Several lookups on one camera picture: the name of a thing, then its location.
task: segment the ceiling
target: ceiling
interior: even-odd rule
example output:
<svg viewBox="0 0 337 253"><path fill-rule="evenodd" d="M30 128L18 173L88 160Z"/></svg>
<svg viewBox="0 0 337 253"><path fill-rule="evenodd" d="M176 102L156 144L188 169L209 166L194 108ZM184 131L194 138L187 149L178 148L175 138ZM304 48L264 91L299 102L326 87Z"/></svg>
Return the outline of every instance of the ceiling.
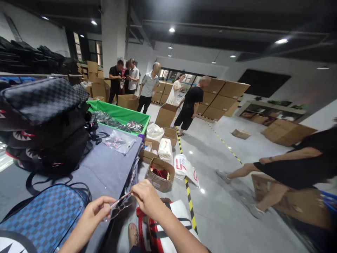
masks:
<svg viewBox="0 0 337 253"><path fill-rule="evenodd" d="M100 0L8 0L79 33L101 33ZM130 0L132 42L337 63L336 0ZM95 19L98 26L90 24ZM274 42L287 38L288 43Z"/></svg>

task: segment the yellow black tape line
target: yellow black tape line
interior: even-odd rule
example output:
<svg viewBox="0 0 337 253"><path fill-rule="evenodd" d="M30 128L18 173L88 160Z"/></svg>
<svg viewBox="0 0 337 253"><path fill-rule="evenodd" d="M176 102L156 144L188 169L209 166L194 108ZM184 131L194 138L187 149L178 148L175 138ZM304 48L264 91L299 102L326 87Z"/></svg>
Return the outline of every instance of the yellow black tape line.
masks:
<svg viewBox="0 0 337 253"><path fill-rule="evenodd" d="M183 149L181 148L181 142L180 142L179 136L178 136L178 144L179 144L180 153L182 154ZM187 180L187 177L185 177L185 186L186 186L186 191L187 191L187 199L189 200L190 213L191 213L191 219L192 219L192 227L195 230L195 232L198 234L196 217L194 216L193 204L192 204L192 199L191 199L191 191L190 191L189 181Z"/></svg>
<svg viewBox="0 0 337 253"><path fill-rule="evenodd" d="M214 131L214 129L211 127L211 125L209 123L206 122L206 124L213 130L213 132L219 137L219 139L222 141L222 143L228 148L228 150L233 154L233 156L235 156L235 158L239 161L239 163L241 163L241 165L243 165L243 163L241 162L241 160L236 156L236 154L232 151L232 149L224 142L224 140L217 134L217 132Z"/></svg>

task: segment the green bin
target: green bin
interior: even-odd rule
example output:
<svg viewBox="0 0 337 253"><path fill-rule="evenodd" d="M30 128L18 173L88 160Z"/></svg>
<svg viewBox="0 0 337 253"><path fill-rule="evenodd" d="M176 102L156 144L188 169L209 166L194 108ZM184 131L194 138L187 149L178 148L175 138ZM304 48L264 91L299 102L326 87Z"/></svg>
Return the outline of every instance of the green bin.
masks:
<svg viewBox="0 0 337 253"><path fill-rule="evenodd" d="M137 123L140 123L144 126L141 134L145 135L146 128L148 123L150 122L150 115L146 115L137 111L133 111L130 109L126 109L117 105L109 104L106 102L102 102L99 100L92 100L87 101L88 105L91 105L89 107L90 112L94 111L103 111L107 112L111 117L113 117L114 120L119 121L121 124L126 125L126 123L129 122L129 120L136 121Z"/></svg>

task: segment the gray tile floor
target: gray tile floor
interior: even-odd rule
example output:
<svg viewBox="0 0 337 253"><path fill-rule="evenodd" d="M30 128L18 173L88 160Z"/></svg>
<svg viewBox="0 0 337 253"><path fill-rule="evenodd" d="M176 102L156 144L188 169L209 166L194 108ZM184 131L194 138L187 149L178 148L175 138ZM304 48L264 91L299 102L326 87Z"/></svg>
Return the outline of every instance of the gray tile floor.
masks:
<svg viewBox="0 0 337 253"><path fill-rule="evenodd" d="M151 121L156 120L160 106L151 104L148 113ZM249 122L238 117L222 117L210 124L215 132L231 147L243 163L255 162L261 157L282 154L289 148L268 141L260 132L265 126ZM240 201L240 195L254 196L251 176L233 180L226 185L217 175L216 169L234 171L241 165L206 121L194 119L191 127L181 138L183 153L198 173L201 192L190 183L193 209L196 217L199 237L213 253L217 252L307 252L303 244L287 227L274 210L266 213L263 220L254 218ZM251 134L247 140L232 136L234 129L242 129ZM139 168L139 180L145 176L148 164ZM175 179L172 191L162 197L172 201L182 199L187 209L187 193L183 181ZM125 213L117 224L119 234L115 250L128 252L127 226L129 222L138 224L133 210Z"/></svg>

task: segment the black shorts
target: black shorts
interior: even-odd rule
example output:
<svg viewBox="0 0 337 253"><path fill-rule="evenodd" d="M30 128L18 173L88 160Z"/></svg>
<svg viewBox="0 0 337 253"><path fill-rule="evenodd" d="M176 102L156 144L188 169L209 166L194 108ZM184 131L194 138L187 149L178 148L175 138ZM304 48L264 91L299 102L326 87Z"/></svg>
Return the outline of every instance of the black shorts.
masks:
<svg viewBox="0 0 337 253"><path fill-rule="evenodd" d="M190 111L181 110L174 125L180 126L182 123L181 125L182 130L188 130L188 128L190 127L193 121L192 116L193 116L193 112L191 113Z"/></svg>

